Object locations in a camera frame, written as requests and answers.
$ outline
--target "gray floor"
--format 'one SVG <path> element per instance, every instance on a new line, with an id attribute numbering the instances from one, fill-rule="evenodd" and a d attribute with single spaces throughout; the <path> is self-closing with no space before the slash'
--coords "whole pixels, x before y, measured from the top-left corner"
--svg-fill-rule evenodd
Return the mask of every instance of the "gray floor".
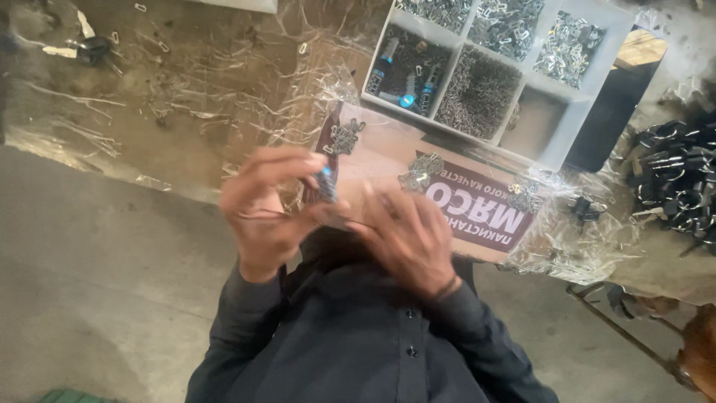
<path id="1" fill-rule="evenodd" d="M 233 259 L 213 206 L 0 148 L 0 401 L 74 387 L 181 402 Z M 564 282 L 485 265 L 476 283 L 563 402 L 701 402 Z M 629 325 L 678 349 L 664 328 Z"/>

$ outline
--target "finger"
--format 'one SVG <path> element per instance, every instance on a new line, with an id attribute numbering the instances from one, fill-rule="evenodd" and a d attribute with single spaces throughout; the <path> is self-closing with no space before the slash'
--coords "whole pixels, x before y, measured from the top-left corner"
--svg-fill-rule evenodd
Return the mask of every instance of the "finger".
<path id="1" fill-rule="evenodd" d="M 311 176 L 325 167 L 324 160 L 290 158 L 260 163 L 239 176 L 229 179 L 222 187 L 222 209 L 241 206 L 266 193 L 270 187 L 289 179 Z"/>
<path id="2" fill-rule="evenodd" d="M 395 231 L 395 222 L 388 213 L 385 205 L 380 201 L 379 194 L 373 189 L 369 182 L 364 182 L 366 216 L 375 226 L 378 234 L 384 237 L 386 234 Z"/>
<path id="3" fill-rule="evenodd" d="M 340 203 L 316 203 L 305 207 L 300 213 L 280 225 L 278 231 L 296 244 L 304 240 L 311 232 L 322 227 L 336 214 L 347 214 L 350 205 Z"/>
<path id="4" fill-rule="evenodd" d="M 248 168 L 257 163 L 274 162 L 288 158 L 310 159 L 313 154 L 323 155 L 312 153 L 305 148 L 296 146 L 260 147 L 251 154 L 251 157 L 243 166 Z"/>
<path id="5" fill-rule="evenodd" d="M 305 178 L 301 178 L 301 182 L 303 182 L 304 185 L 308 186 L 310 189 L 317 190 L 319 188 L 318 180 L 313 176 L 306 176 Z"/>
<path id="6" fill-rule="evenodd" d="M 400 224 L 407 225 L 411 230 L 422 231 L 422 223 L 412 196 L 399 189 L 386 191 L 383 194 L 400 219 Z"/>
<path id="7" fill-rule="evenodd" d="M 381 261 L 383 265 L 391 266 L 387 264 L 388 254 L 385 249 L 386 242 L 374 229 L 359 222 L 347 222 L 346 227 L 360 237 L 368 250 Z"/>
<path id="8" fill-rule="evenodd" d="M 445 215 L 434 201 L 425 196 L 415 196 L 415 206 L 423 224 L 428 231 L 434 234 L 452 234 L 450 226 L 445 221 Z"/>

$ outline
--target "sleeve cuff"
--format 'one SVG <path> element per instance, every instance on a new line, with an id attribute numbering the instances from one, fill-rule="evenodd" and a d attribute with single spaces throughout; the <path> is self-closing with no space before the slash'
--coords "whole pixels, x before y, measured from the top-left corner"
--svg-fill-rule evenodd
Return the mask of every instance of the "sleeve cuff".
<path id="1" fill-rule="evenodd" d="M 485 304 L 478 299 L 467 283 L 462 281 L 453 293 L 435 301 L 432 311 L 436 319 L 463 336 L 479 336 L 484 329 Z"/>
<path id="2" fill-rule="evenodd" d="M 243 311 L 268 310 L 281 301 L 279 276 L 268 283 L 250 283 L 241 277 L 238 266 L 234 268 L 224 285 L 226 302 L 240 306 Z"/>

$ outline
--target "dark shirt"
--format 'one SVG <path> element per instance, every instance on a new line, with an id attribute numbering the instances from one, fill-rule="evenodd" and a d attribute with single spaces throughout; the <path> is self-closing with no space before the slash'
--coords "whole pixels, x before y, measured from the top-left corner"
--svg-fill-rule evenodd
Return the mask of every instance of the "dark shirt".
<path id="1" fill-rule="evenodd" d="M 463 283 L 425 303 L 371 264 L 315 270 L 290 293 L 235 269 L 187 403 L 557 402 Z"/>

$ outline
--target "shirt sleeve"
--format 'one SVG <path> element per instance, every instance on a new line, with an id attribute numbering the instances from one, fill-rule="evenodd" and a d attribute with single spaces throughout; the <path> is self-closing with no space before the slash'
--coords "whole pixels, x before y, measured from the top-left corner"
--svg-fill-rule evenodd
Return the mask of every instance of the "shirt sleeve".
<path id="1" fill-rule="evenodd" d="M 281 320 L 279 277 L 245 281 L 234 268 L 219 297 L 209 350 L 189 380 L 185 403 L 220 401 L 249 362 L 269 343 Z"/>
<path id="2" fill-rule="evenodd" d="M 463 355 L 475 380 L 497 402 L 557 402 L 554 392 L 534 376 L 525 351 L 505 324 L 467 284 L 434 303 L 447 340 Z"/>

